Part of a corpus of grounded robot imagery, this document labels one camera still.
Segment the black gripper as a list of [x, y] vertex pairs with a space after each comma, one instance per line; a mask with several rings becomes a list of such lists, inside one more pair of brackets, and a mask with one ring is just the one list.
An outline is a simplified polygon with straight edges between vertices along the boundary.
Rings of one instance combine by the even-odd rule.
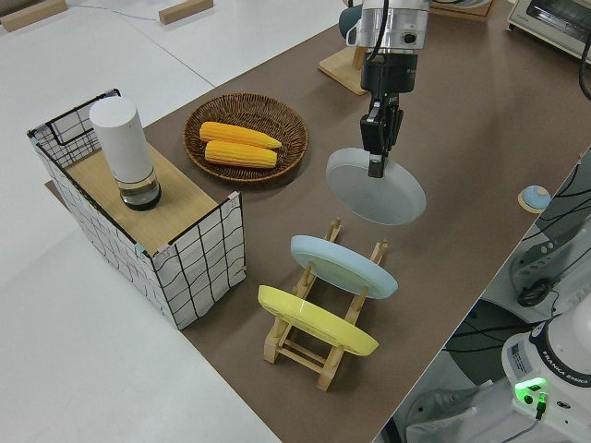
[[[360, 86], [374, 96], [390, 93], [407, 93], [414, 90], [417, 54], [366, 54], [361, 70]], [[399, 96], [391, 95], [385, 112], [385, 141], [383, 99], [373, 99], [369, 111], [360, 120], [363, 148], [369, 153], [368, 175], [382, 178], [387, 152], [396, 144], [404, 111]]]

